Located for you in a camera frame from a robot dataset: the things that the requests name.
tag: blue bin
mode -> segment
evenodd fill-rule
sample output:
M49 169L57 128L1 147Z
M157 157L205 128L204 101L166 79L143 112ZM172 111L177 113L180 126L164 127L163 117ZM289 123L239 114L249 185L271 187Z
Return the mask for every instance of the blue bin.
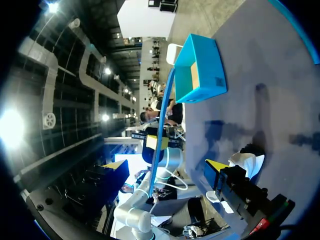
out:
M196 63L199 86L193 89L191 66ZM197 103L227 92L224 68L214 39L190 34L175 64L175 100Z

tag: pipe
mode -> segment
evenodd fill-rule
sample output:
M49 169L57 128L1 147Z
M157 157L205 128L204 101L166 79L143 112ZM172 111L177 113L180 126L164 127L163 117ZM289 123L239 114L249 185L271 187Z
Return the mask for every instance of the pipe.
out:
M99 51L95 48L95 46L90 43L90 40L88 39L88 37L84 34L84 32L79 27L73 28L71 30L82 41L82 43L85 46L85 50L84 50L81 63L80 63L80 68L79 68L79 78L82 84L95 90L100 94L107 96L108 98L118 101L123 106L126 106L130 109L134 109L135 105L131 101L127 100L120 94L115 93L111 89L107 88L105 85L101 84L91 76L87 75L87 66L89 63L90 54L93 54L98 60L103 59L103 56L99 53Z
M58 59L57 57L43 46L26 37L18 49L18 52L48 67L48 73L44 85L42 115L53 112L54 92L56 78L58 76Z

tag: person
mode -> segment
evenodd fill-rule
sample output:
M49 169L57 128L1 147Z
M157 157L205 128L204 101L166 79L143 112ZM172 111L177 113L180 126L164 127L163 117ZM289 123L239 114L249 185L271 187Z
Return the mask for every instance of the person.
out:
M144 123L149 122L153 119L159 121L160 110L161 110L162 100L157 102L156 108L153 111L146 110L140 114L140 120ZM183 106L182 103L176 104L174 99L170 99L168 107L166 108L167 117L164 120L165 124L180 125L183 120Z
M148 67L147 68L148 71L160 71L159 67Z

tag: gray table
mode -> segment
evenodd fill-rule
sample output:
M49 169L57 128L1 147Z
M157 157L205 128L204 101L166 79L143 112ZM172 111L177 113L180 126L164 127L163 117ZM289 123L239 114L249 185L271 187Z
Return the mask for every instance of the gray table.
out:
M273 199L296 203L284 224L296 224L320 183L320 156L290 136L320 131L320 66L288 20L267 0L247 0L213 36L223 61L226 94L186 104L186 170L203 194L205 159L228 164L254 142L266 151L256 184ZM246 222L213 206L241 234Z

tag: ceiling light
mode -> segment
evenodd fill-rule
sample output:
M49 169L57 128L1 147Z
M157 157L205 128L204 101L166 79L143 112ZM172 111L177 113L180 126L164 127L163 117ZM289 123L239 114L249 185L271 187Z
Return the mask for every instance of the ceiling light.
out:
M49 12L52 14L55 14L56 12L58 12L58 8L59 8L59 4L57 2L48 3Z
M24 122L14 110L6 111L0 119L0 137L9 148L17 147L24 136Z
M110 74L111 74L110 68L106 68L106 69L104 70L104 73L107 74L107 75L110 75Z
M107 114L102 115L102 121L106 122L110 119L110 117Z

